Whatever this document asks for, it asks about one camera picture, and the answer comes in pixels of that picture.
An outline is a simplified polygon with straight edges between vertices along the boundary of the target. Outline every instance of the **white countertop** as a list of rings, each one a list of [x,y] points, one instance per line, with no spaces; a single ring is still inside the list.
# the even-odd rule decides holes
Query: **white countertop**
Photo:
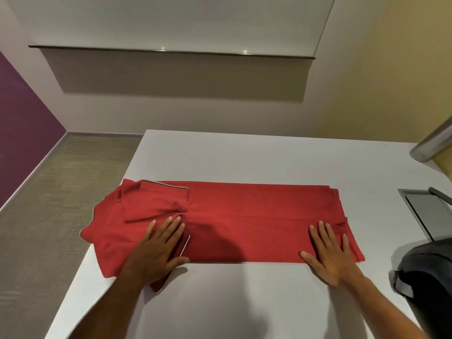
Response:
[[[366,257],[363,270],[414,321],[391,290],[388,272],[427,239],[398,188],[434,187],[452,195],[435,165],[409,156],[411,143],[148,130],[125,178],[320,184],[339,189]],[[331,291],[306,264],[187,264],[160,293],[140,296],[129,338],[372,338],[353,300]],[[113,282],[92,245],[47,333],[61,339]]]

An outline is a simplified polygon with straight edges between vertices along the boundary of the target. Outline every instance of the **finger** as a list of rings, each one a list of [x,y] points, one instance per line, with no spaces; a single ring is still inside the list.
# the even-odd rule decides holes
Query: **finger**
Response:
[[[344,233],[342,234],[342,251],[344,251],[346,254],[350,254],[350,243],[348,242],[347,235]]]
[[[166,269],[168,271],[174,270],[177,267],[184,265],[186,263],[189,263],[190,260],[188,257],[176,257],[173,258],[172,260],[170,260],[167,264],[166,264]]]
[[[152,220],[149,224],[149,226],[146,228],[146,232],[144,233],[143,239],[141,242],[147,242],[150,238],[150,234],[152,233],[152,230],[154,229],[156,221]]]
[[[333,245],[333,247],[340,249],[339,243],[336,239],[336,235],[333,232],[333,229],[331,228],[331,225],[327,223],[325,225],[325,229],[326,229],[326,233],[328,234],[328,237],[330,238],[330,241],[331,241],[331,244]]]
[[[154,236],[152,238],[159,239],[172,221],[173,221],[172,216],[170,216],[168,219],[166,219],[165,222],[162,223],[162,226],[159,227],[159,229],[156,231],[156,233],[154,234]]]
[[[174,246],[176,246],[177,242],[179,241],[180,236],[184,233],[185,224],[180,224],[179,228],[176,230],[176,232],[173,233],[171,238],[168,239],[166,242],[168,246],[168,250],[172,251]]]
[[[322,239],[320,239],[313,225],[309,225],[309,234],[311,235],[312,241],[314,242],[317,251],[320,252],[325,250],[325,245],[323,245]]]
[[[308,252],[301,251],[300,256],[315,270],[316,273],[323,274],[326,272],[325,267],[313,255]]]
[[[323,224],[323,221],[321,221],[321,220],[319,221],[319,225],[317,226],[317,229],[319,231],[320,238],[322,238],[323,245],[325,245],[325,247],[327,249],[332,248],[333,244],[331,244],[331,240],[325,231],[325,225]]]
[[[165,232],[162,233],[162,236],[160,237],[160,239],[162,239],[164,243],[166,243],[167,240],[174,233],[174,231],[176,230],[177,226],[179,226],[179,222],[180,222],[180,216],[175,218],[173,220],[173,222],[171,222],[171,224],[166,228]]]

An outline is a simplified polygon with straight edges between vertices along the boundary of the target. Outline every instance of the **baseboard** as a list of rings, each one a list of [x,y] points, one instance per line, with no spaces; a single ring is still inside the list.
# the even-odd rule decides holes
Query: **baseboard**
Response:
[[[22,189],[22,187],[25,185],[25,183],[31,178],[31,176],[33,176],[33,174],[37,171],[37,169],[41,166],[41,164],[52,154],[53,151],[55,151],[55,149],[57,147],[59,147],[59,145],[64,141],[65,138],[67,138],[69,136],[69,132],[66,132],[60,139],[59,141],[57,141],[57,143],[50,149],[50,151],[44,156],[44,158],[42,158],[42,160],[39,162],[38,165],[36,165],[36,167],[33,169],[33,171],[30,172],[30,174],[27,176],[27,178],[25,178],[25,180],[20,184],[20,186],[16,189],[16,191],[9,197],[9,199],[6,200],[6,202],[0,207],[0,211],[2,211],[6,205],[14,198],[14,196],[16,196],[16,194],[20,191],[20,189]]]
[[[142,137],[136,133],[108,133],[108,132],[68,132],[71,136],[95,136],[95,137]]]

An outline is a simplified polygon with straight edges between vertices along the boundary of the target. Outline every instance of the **yellow wall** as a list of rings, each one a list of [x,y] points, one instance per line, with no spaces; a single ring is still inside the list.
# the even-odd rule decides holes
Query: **yellow wall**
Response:
[[[421,141],[452,115],[452,0],[389,0],[317,136]],[[452,176],[452,149],[436,159]]]

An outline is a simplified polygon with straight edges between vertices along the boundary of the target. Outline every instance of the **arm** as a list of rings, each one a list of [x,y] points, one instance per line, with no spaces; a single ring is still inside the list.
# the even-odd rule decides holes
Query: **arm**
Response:
[[[185,225],[180,217],[169,217],[151,236],[155,220],[132,252],[110,289],[76,326],[69,339],[123,339],[132,318],[138,296],[149,285],[171,270],[187,263],[187,257],[168,257],[177,244]]]
[[[399,311],[366,278],[350,255],[350,246],[345,234],[342,235],[342,249],[329,224],[319,221],[319,233],[313,225],[309,226],[319,260],[307,252],[300,256],[328,284],[345,287],[359,304],[364,318],[374,335],[382,339],[428,339],[410,319]]]

